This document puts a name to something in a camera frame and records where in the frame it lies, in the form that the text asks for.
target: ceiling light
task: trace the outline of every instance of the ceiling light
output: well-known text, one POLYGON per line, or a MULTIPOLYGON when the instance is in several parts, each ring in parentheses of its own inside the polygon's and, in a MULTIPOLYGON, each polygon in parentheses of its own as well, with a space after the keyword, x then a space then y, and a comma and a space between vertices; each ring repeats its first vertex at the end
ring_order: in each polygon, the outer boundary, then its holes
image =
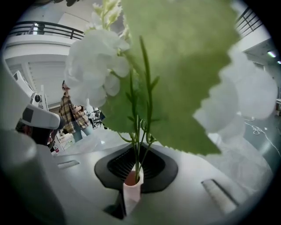
POLYGON ((276 55, 275 55, 272 51, 268 51, 267 53, 268 53, 268 55, 270 55, 270 56, 273 57, 273 58, 276 57, 276 55))

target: flower stem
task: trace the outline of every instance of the flower stem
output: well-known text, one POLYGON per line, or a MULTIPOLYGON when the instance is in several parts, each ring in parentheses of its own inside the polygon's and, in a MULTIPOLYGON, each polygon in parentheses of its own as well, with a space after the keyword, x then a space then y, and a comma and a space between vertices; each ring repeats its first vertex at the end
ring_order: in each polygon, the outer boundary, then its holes
POLYGON ((149 60, 148 60, 148 54, 144 45, 144 40, 142 36, 140 36, 140 47, 142 51, 142 55, 144 58, 144 66, 145 66, 145 81, 146 81, 146 88, 148 91, 148 102, 147 102, 147 113, 148 113, 148 118, 147 118, 147 130, 146 132, 150 132, 150 125, 151 125, 151 117, 152 117, 152 87, 151 87, 151 75, 150 75, 150 65, 149 65, 149 60))
POLYGON ((149 143, 148 148, 146 149, 146 151, 145 151, 145 153, 144 153, 144 157, 143 157, 143 159, 142 159, 142 161, 141 161, 141 164, 140 164, 140 169, 139 169, 139 171, 137 172, 136 177, 139 177, 139 174, 140 174, 140 171, 141 171, 142 165, 143 165, 143 163, 144 163, 144 159, 145 159, 145 157, 146 157, 146 155, 147 155, 147 153, 148 153, 148 151, 149 151, 149 149, 150 149, 150 146, 151 146, 151 145, 152 145, 152 142, 151 142, 151 143, 149 143))
POLYGON ((135 138, 134 138, 134 151, 135 151, 135 160, 136 160, 136 183, 138 181, 138 171, 139 171, 139 153, 140 153, 140 127, 141 127, 141 119, 137 114, 137 96, 135 95, 133 91, 133 71, 130 71, 130 99, 132 103, 132 115, 133 115, 133 127, 135 130, 135 138))
POLYGON ((101 24, 102 24, 102 28, 104 29, 104 11, 102 11, 101 13, 101 24))
POLYGON ((119 136, 120 136, 124 141, 129 142, 129 143, 132 143, 132 141, 130 141, 130 140, 128 140, 128 139, 122 137, 122 135, 121 135, 119 132, 117 132, 117 133, 119 134, 119 136))
POLYGON ((140 147, 142 146, 142 143, 144 142, 144 136, 145 136, 145 131, 144 131, 144 133, 143 133, 143 135, 142 135, 142 139, 141 139, 141 144, 140 144, 140 147))

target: cable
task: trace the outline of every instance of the cable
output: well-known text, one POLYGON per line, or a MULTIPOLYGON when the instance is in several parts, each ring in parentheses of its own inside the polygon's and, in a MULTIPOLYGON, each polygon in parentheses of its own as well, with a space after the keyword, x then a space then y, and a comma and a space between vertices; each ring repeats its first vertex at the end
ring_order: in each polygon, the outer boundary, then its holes
POLYGON ((254 135, 259 135, 261 132, 264 133, 266 139, 267 139, 267 140, 269 141, 269 143, 277 150, 279 156, 281 157, 278 148, 276 148, 276 146, 269 140, 269 138, 267 137, 266 133, 265 133, 262 129, 260 129, 259 127, 253 126, 253 125, 251 125, 251 124, 248 124, 248 123, 246 123, 246 122, 244 122, 244 123, 247 124, 247 125, 249 125, 249 126, 251 126, 251 127, 253 128, 253 130, 254 130, 254 132, 253 132, 254 135))
POLYGON ((252 119, 251 119, 251 120, 248 120, 248 119, 245 119, 245 118, 244 118, 244 120, 247 120, 247 121, 254 121, 254 120, 255 120, 255 118, 254 118, 254 117, 252 117, 252 119))

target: jeans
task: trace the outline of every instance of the jeans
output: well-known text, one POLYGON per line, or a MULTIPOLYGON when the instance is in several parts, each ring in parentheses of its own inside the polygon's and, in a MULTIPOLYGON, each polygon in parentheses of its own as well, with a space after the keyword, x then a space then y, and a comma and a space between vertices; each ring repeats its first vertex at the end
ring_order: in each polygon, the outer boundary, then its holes
POLYGON ((76 121, 73 122, 73 125, 74 125, 74 129, 76 130, 76 132, 72 134, 74 137, 75 143, 82 139, 81 131, 83 131, 85 133, 85 135, 87 135, 87 136, 90 135, 93 131, 91 126, 87 126, 86 128, 82 129, 76 121))
POLYGON ((89 118, 90 123, 92 124, 93 128, 94 128, 94 123, 92 121, 92 119, 89 118))

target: green leaf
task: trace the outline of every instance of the green leaf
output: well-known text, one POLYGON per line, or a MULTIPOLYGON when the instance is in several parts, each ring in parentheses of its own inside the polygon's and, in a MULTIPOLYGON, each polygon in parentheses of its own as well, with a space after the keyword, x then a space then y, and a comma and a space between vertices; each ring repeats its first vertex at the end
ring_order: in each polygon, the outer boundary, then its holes
POLYGON ((162 145, 196 154, 219 153, 193 118, 238 41, 230 0, 122 0, 132 47, 127 58, 139 74, 138 113, 146 119, 147 89, 140 36, 148 53, 152 92, 151 134, 162 145))
POLYGON ((130 96, 129 93, 126 93, 126 97, 129 99, 130 102, 132 102, 132 97, 130 96))
POLYGON ((158 77, 156 77, 156 78, 154 79, 154 81, 151 83, 151 89, 152 89, 152 90, 153 90, 153 88, 156 86, 156 84, 158 83, 159 79, 160 79, 160 77, 158 76, 158 77))
POLYGON ((131 116, 128 116, 128 119, 129 119, 129 120, 131 120, 132 122, 134 122, 134 119, 133 119, 133 117, 131 117, 131 116))
POLYGON ((120 79, 120 92, 116 96, 108 96, 106 103, 100 108, 105 115, 103 123, 106 127, 120 133, 133 132, 132 105, 127 97, 130 92, 130 76, 120 79))
POLYGON ((152 120, 151 120, 152 123, 153 123, 153 122, 158 122, 158 121, 160 121, 160 119, 152 119, 152 120))

